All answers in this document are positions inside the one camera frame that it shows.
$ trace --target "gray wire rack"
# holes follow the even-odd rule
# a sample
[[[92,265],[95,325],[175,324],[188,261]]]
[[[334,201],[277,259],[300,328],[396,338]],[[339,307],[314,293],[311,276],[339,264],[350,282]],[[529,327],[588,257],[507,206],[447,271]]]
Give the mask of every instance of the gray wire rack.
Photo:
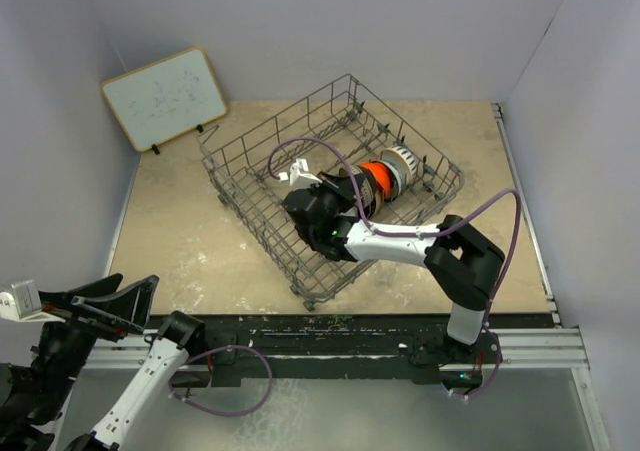
[[[442,211],[461,189],[462,171],[350,74],[314,91],[240,136],[227,137],[215,125],[199,136],[202,160],[220,201],[247,226],[291,282],[291,291],[304,299],[307,310],[324,303],[353,283],[372,261],[333,262],[309,249],[281,206],[289,186],[270,177],[267,157],[282,141],[315,136],[333,144],[350,163],[377,159],[380,151],[402,143],[422,165],[405,193],[386,203],[374,221],[417,225]],[[339,161],[313,142],[291,144],[274,156],[272,167],[288,171],[304,157],[311,171],[332,172]]]

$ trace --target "gray floor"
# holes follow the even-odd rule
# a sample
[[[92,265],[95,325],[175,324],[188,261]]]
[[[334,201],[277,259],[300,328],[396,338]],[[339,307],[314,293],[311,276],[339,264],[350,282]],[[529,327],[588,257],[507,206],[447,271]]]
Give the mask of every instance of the gray floor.
[[[133,374],[86,371],[66,414],[60,444],[91,429]],[[203,404],[240,409],[265,381],[201,390]],[[267,403],[244,418],[220,418],[163,393],[131,436],[135,450],[591,450],[571,372],[503,371],[465,405],[437,386],[402,381],[279,380]]]

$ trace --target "wall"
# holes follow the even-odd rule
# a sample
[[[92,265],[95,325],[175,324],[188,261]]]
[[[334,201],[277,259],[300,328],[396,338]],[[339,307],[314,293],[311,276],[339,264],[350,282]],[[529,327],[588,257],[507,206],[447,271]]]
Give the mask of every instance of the wall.
[[[565,325],[579,324],[617,449],[640,405],[640,0],[565,0],[506,128]]]
[[[100,95],[122,72],[90,0],[0,0],[3,282],[63,290],[102,275],[136,162]],[[39,327],[0,333],[0,361],[26,362]]]
[[[126,65],[202,45],[229,99],[351,72],[383,98],[502,100],[562,0],[94,0]]]

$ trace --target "whiteboard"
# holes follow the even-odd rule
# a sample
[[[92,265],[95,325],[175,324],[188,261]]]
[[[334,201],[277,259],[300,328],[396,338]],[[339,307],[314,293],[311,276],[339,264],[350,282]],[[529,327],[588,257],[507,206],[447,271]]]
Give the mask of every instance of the whiteboard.
[[[227,112],[200,48],[106,81],[102,93],[137,151],[146,151]]]

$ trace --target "beige table surface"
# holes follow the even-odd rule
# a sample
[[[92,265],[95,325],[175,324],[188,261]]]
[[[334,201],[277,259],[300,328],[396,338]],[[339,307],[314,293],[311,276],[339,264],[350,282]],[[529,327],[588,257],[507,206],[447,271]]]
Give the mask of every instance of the beige table surface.
[[[218,121],[225,144],[271,117],[287,102],[235,102]],[[467,215],[499,190],[513,186],[505,150],[488,102],[388,103],[465,173],[465,185],[443,214]],[[299,297],[233,211],[217,199],[202,166],[196,132],[141,156],[112,272],[125,282],[160,276],[152,312],[304,313]],[[506,251],[513,199],[504,198],[474,223]],[[320,313],[443,313],[450,301],[428,271],[390,262],[374,264]],[[521,226],[496,312],[549,312],[534,247]]]

